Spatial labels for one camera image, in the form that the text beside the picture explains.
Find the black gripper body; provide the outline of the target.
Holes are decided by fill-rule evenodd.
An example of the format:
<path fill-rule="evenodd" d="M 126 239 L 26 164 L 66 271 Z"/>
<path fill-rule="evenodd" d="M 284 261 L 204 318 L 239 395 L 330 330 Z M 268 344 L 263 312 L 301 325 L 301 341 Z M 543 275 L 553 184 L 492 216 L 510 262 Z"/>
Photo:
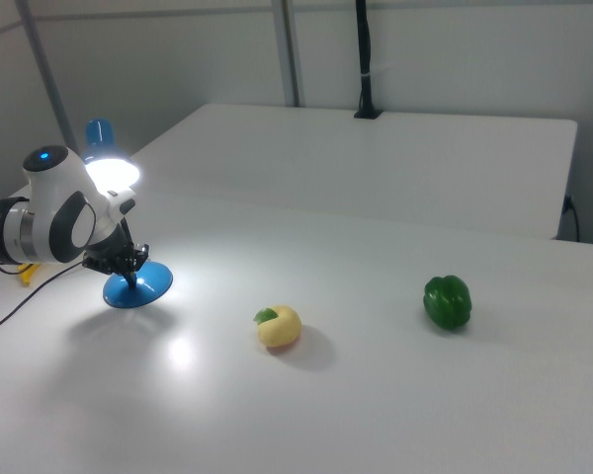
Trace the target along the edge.
<path fill-rule="evenodd" d="M 131 261 L 134 244 L 127 221 L 122 219 L 109 237 L 86 248 L 82 266 L 104 275 L 121 275 L 120 266 Z"/>

